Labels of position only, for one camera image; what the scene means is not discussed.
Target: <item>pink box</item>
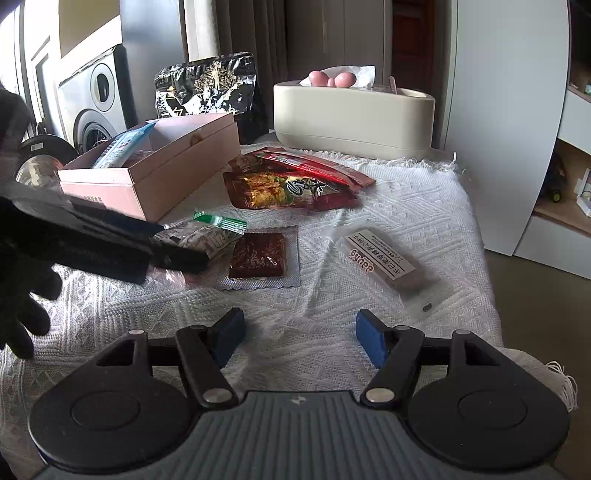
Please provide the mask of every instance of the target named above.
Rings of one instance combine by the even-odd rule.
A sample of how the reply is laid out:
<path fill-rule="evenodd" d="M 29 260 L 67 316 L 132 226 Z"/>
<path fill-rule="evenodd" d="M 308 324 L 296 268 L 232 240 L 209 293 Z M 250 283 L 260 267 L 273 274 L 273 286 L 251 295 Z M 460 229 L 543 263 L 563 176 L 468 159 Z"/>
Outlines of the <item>pink box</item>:
<path fill-rule="evenodd" d="M 104 142 L 58 171 L 64 193 L 156 222 L 240 154 L 238 128 L 231 113 L 151 122 L 156 125 L 138 149 L 154 153 L 129 168 L 91 168 L 110 143 Z"/>

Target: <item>dark red square snack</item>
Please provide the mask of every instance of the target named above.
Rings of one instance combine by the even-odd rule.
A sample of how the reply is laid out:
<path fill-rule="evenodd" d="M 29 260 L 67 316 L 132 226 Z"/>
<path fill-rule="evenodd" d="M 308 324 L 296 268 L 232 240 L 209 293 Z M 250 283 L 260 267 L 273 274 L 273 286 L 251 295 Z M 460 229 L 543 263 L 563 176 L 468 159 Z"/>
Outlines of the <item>dark red square snack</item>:
<path fill-rule="evenodd" d="M 245 233 L 234 246 L 229 278 L 282 277 L 285 238 L 281 233 Z"/>

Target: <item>floor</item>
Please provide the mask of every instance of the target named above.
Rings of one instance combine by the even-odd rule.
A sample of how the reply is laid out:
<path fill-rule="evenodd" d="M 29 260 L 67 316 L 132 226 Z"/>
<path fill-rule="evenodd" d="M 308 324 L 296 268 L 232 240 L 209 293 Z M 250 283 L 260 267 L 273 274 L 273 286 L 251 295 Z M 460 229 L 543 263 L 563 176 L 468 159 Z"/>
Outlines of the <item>floor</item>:
<path fill-rule="evenodd" d="M 518 257 L 486 252 L 505 346 L 556 360 L 579 386 L 579 409 L 555 467 L 591 476 L 591 280 Z"/>

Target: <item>curtain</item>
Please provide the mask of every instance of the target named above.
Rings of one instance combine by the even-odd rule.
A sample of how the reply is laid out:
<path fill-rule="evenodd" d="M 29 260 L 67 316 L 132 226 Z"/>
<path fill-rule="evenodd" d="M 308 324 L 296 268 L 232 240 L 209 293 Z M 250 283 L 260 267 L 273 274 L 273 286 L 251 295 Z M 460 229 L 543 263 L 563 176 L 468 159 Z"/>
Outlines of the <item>curtain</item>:
<path fill-rule="evenodd" d="M 184 0 L 189 60 L 250 51 L 269 125 L 273 85 L 287 80 L 285 0 Z"/>

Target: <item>gray ribbed panel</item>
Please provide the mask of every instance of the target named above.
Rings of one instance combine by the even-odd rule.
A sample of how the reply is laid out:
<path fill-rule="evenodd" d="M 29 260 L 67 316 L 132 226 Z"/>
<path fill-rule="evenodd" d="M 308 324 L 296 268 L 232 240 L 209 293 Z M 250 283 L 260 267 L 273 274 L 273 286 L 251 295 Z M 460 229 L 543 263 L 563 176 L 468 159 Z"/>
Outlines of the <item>gray ribbed panel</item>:
<path fill-rule="evenodd" d="M 76 475 L 48 468 L 38 480 L 564 480 L 542 466 L 509 475 L 466 472 L 432 458 L 391 413 L 349 392 L 248 394 L 208 413 L 181 447 L 133 472 Z"/>

